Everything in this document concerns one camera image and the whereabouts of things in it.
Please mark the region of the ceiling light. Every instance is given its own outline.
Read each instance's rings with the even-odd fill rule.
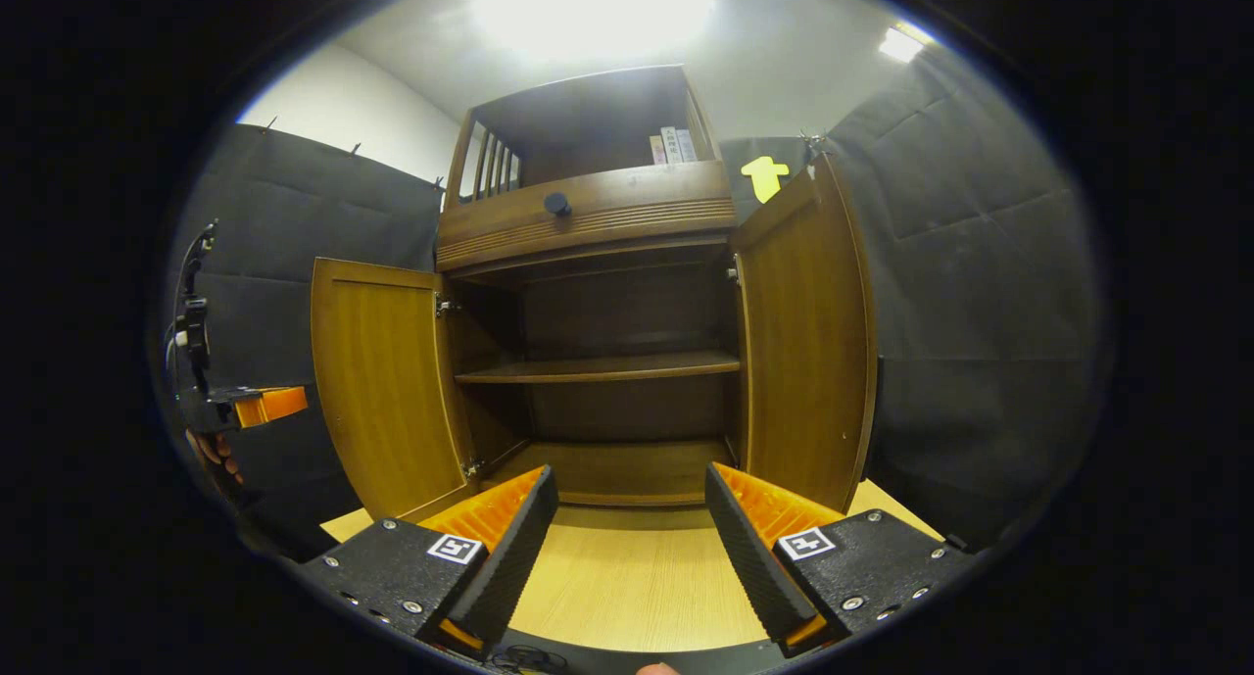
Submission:
[[[535,61],[643,55],[705,26],[714,0],[477,0],[474,20],[502,49]]]
[[[902,63],[909,63],[920,50],[923,50],[922,43],[897,29],[888,29],[888,33],[884,34],[884,41],[879,44],[880,53]]]

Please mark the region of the drawer knob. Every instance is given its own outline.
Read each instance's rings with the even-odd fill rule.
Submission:
[[[571,201],[566,199],[562,193],[549,193],[544,196],[544,210],[551,211],[552,215],[564,217],[571,215]]]

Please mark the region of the cabinet shelf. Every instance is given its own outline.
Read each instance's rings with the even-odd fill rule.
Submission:
[[[705,468],[709,462],[732,463],[722,439],[537,442],[485,477],[483,488],[549,464],[559,498],[566,503],[695,506],[705,502]]]
[[[557,361],[519,361],[480,371],[458,374],[461,384],[571,384],[627,381],[667,376],[701,376],[740,370],[740,360],[717,350],[601,356]]]

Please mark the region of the finger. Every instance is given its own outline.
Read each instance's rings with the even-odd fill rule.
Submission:
[[[680,675],[680,672],[665,662],[646,665],[636,671],[636,675]]]

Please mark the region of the orange part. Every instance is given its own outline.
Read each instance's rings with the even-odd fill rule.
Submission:
[[[788,489],[781,489],[770,482],[750,477],[744,472],[714,463],[715,469],[727,483],[740,509],[745,512],[750,526],[767,550],[775,548],[784,536],[793,536],[845,518],[844,513],[813,502]]]
[[[789,647],[796,647],[804,644],[805,641],[809,641],[810,639],[818,636],[826,627],[828,627],[828,620],[824,619],[821,614],[815,614],[814,619],[806,621],[788,636],[784,636],[784,642],[786,642]]]
[[[241,428],[252,428],[308,408],[305,386],[262,389],[261,398],[236,401]]]
[[[489,488],[444,511],[419,521],[419,526],[483,542],[488,552],[497,550],[507,528],[518,514],[532,487],[540,478],[544,467],[529,470],[513,479]]]
[[[440,621],[440,631],[444,631],[446,636],[456,640],[458,644],[469,646],[472,650],[474,650],[474,652],[479,652],[480,650],[483,650],[483,640],[475,639],[470,634],[466,634],[461,629],[458,629],[458,625],[449,621],[448,619]]]

